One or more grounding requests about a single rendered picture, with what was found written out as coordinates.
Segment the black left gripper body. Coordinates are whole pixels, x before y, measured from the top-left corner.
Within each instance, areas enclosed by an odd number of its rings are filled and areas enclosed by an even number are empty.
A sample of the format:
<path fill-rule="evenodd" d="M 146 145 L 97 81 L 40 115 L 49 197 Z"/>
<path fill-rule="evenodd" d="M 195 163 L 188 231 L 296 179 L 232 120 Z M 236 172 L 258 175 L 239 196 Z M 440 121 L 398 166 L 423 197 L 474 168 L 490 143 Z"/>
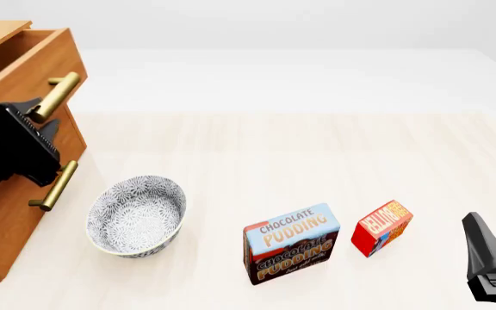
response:
<path fill-rule="evenodd" d="M 0 103 L 0 146 L 10 154 L 12 172 L 45 187 L 57 177 L 60 154 L 38 129 L 15 105 Z"/>

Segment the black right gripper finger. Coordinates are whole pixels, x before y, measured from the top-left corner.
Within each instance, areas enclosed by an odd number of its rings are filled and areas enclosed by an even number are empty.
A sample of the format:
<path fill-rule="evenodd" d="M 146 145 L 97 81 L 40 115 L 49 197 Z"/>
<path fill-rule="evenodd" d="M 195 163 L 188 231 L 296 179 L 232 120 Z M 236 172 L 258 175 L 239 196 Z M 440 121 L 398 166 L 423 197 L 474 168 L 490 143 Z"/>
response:
<path fill-rule="evenodd" d="M 468 249 L 467 279 L 496 274 L 496 237 L 477 212 L 462 219 Z"/>

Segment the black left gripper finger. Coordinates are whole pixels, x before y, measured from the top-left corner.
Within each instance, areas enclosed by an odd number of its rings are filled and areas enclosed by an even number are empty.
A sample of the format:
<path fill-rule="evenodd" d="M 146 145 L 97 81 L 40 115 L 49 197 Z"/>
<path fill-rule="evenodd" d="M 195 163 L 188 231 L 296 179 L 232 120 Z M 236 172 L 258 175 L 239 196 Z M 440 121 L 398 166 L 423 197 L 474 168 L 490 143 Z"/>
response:
<path fill-rule="evenodd" d="M 34 110 L 40 103 L 42 102 L 41 97 L 36 97 L 32 100 L 28 100 L 26 102 L 19 102 L 19 111 L 23 115 L 28 115 Z"/>
<path fill-rule="evenodd" d="M 54 139 L 59 130 L 60 121 L 53 119 L 38 129 L 40 136 L 48 141 L 50 144 L 54 143 Z"/>

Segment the wooden drawer, open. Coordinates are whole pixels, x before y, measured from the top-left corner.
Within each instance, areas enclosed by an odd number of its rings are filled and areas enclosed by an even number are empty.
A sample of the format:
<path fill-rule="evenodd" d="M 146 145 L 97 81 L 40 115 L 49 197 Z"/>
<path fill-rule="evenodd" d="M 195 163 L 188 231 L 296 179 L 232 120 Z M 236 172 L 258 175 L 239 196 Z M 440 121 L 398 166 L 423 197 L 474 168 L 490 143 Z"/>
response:
<path fill-rule="evenodd" d="M 87 77 L 71 30 L 22 30 L 0 45 L 0 102 L 43 97 L 71 71 Z"/>

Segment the wooden drawer, closed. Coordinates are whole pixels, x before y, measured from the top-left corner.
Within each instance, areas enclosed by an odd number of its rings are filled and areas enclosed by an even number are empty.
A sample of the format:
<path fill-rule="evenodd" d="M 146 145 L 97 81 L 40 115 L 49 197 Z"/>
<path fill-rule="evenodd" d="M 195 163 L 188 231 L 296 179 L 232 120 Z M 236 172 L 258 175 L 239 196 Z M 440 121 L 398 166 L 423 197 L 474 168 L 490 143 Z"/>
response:
<path fill-rule="evenodd" d="M 59 108 L 56 119 L 60 124 L 54 145 L 63 167 L 71 160 L 78 161 L 87 145 L 68 108 Z M 7 276 L 42 216 L 47 213 L 38 207 L 30 207 L 28 201 L 45 198 L 55 180 L 42 188 L 21 175 L 0 182 L 0 281 Z"/>

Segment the wooden cabinet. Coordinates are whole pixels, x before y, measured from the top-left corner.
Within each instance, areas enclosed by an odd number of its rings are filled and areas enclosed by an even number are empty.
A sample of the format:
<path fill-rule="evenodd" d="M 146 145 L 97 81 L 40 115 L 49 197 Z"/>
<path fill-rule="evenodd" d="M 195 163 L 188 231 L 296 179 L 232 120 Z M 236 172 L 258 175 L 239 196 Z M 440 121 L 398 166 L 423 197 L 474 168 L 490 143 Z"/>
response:
<path fill-rule="evenodd" d="M 0 281 L 86 144 L 66 103 L 87 77 L 71 30 L 0 21 Z"/>

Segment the red butter box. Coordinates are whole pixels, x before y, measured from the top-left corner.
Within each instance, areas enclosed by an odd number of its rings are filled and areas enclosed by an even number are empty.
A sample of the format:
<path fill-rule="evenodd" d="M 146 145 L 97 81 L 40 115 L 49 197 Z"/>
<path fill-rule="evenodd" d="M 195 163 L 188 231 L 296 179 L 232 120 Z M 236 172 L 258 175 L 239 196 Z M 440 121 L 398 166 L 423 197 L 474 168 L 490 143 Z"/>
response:
<path fill-rule="evenodd" d="M 399 237 L 412 219 L 404 206 L 390 201 L 357 222 L 351 242 L 365 257 L 371 257 Z"/>

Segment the grey patterned bowl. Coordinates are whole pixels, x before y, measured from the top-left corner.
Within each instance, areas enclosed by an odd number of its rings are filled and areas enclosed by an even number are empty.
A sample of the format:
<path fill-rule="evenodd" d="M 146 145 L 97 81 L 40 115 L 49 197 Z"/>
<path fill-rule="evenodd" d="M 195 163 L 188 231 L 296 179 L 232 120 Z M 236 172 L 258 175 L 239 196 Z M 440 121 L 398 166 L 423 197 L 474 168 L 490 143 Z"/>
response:
<path fill-rule="evenodd" d="M 131 177 L 103 191 L 86 217 L 90 242 L 109 255 L 149 257 L 179 234 L 187 209 L 182 188 L 166 177 Z"/>

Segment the chocolate pudding box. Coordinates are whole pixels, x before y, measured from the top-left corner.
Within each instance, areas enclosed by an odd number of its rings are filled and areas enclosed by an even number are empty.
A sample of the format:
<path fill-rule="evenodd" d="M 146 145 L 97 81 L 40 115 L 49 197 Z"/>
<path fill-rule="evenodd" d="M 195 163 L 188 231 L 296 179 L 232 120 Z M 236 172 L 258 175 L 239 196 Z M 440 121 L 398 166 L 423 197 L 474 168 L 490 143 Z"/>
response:
<path fill-rule="evenodd" d="M 257 286 L 328 260 L 339 230 L 326 203 L 246 226 L 243 261 L 251 284 Z"/>

